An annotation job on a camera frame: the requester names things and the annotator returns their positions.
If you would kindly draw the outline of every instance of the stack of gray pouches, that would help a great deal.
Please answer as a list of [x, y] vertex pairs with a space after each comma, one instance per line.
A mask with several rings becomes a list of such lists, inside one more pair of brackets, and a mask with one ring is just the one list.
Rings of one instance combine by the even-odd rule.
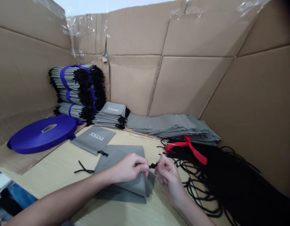
[[102, 151], [115, 134], [116, 132], [114, 131], [92, 126], [71, 140], [71, 143], [94, 155], [98, 155], [98, 151]]
[[137, 116], [130, 114], [127, 128], [133, 131], [156, 135], [161, 138], [184, 140], [183, 135], [190, 135], [196, 143], [216, 145], [221, 138], [204, 121], [198, 121], [192, 115], [166, 114], [158, 117]]
[[[137, 155], [145, 157], [143, 146], [107, 145], [103, 151], [107, 153], [108, 156], [100, 156], [94, 174], [110, 168], [129, 153], [136, 153]], [[143, 173], [140, 173], [133, 181], [110, 185], [102, 189], [96, 195], [96, 198], [122, 202], [146, 203], [146, 198], [152, 193], [154, 180], [155, 176], [153, 173], [149, 172], [148, 178], [146, 178]]]
[[106, 102], [103, 108], [96, 112], [92, 123], [96, 126], [124, 129], [129, 114], [130, 110], [124, 104]]
[[49, 76], [58, 95], [59, 107], [55, 113], [90, 124], [95, 112], [106, 102], [102, 70], [93, 64], [54, 67]]

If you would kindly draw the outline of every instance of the wooden table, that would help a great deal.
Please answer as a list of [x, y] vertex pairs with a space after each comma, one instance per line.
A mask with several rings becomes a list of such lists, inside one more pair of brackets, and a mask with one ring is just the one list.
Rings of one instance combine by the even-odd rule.
[[[80, 135], [88, 128], [82, 129], [77, 135]], [[109, 130], [116, 132], [109, 144], [142, 145], [148, 163], [151, 164], [158, 161], [159, 154], [163, 151], [162, 148], [156, 147], [161, 145], [159, 141], [135, 137], [127, 131]], [[80, 160], [86, 169], [94, 169], [99, 157], [100, 155], [95, 156], [90, 154], [66, 141], [23, 175], [8, 171], [2, 167], [0, 167], [0, 170], [33, 196], [40, 199], [57, 189], [90, 176], [86, 172], [74, 174], [74, 171], [81, 169], [78, 160]], [[182, 181], [188, 180], [189, 175], [180, 168], [179, 174]], [[210, 202], [207, 205], [213, 207], [215, 203]], [[212, 218], [212, 220], [219, 226], [230, 225], [224, 215], [218, 219]], [[93, 198], [71, 218], [71, 221], [76, 226], [187, 225], [170, 205], [162, 186], [157, 181], [155, 182], [152, 195], [147, 198], [147, 204]]]

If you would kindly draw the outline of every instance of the cardboard box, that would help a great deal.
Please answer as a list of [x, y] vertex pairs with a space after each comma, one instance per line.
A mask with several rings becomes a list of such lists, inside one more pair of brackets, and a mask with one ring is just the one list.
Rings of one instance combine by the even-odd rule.
[[125, 104], [146, 116], [156, 81], [160, 56], [109, 56], [110, 101]]
[[290, 9], [272, 0], [259, 14], [238, 56], [290, 45]]
[[86, 14], [68, 17], [72, 52], [103, 55], [106, 42], [106, 14]]
[[202, 119], [290, 197], [290, 46], [236, 58]]
[[149, 116], [198, 117], [232, 58], [164, 56]]
[[53, 113], [48, 70], [75, 64], [69, 50], [0, 28], [0, 145]]
[[171, 16], [185, 1], [119, 9], [107, 14], [108, 55], [161, 55]]
[[177, 0], [65, 18], [52, 0], [0, 0], [0, 145], [52, 114], [50, 68], [94, 63], [110, 101], [142, 116], [202, 115], [290, 197], [290, 18], [266, 2]]
[[33, 0], [0, 0], [0, 27], [70, 50], [70, 36], [62, 29], [67, 25], [64, 9], [53, 0], [48, 3], [54, 12]]

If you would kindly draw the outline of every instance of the hand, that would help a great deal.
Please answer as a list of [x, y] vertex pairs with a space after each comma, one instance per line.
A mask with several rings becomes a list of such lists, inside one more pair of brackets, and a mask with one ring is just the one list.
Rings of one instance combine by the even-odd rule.
[[177, 208], [190, 199], [180, 179], [177, 167], [165, 155], [161, 155], [155, 175], [163, 186], [171, 204]]
[[130, 153], [111, 168], [107, 169], [111, 175], [111, 183], [128, 182], [137, 178], [143, 172], [148, 177], [149, 166], [145, 158]]

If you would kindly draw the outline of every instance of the red ribbon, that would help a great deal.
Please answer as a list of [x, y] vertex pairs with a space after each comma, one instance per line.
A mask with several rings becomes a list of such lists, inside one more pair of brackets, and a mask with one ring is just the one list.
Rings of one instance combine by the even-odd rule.
[[179, 147], [187, 147], [189, 146], [194, 154], [194, 156], [204, 165], [207, 165], [207, 158], [205, 156], [203, 156], [202, 154], [200, 154], [191, 144], [191, 137], [185, 135], [184, 136], [184, 140], [185, 142], [175, 142], [175, 143], [171, 143], [168, 144], [165, 147], [165, 151], [166, 153], [174, 153], [173, 151], [171, 151], [170, 149], [173, 148], [174, 146], [179, 146]]

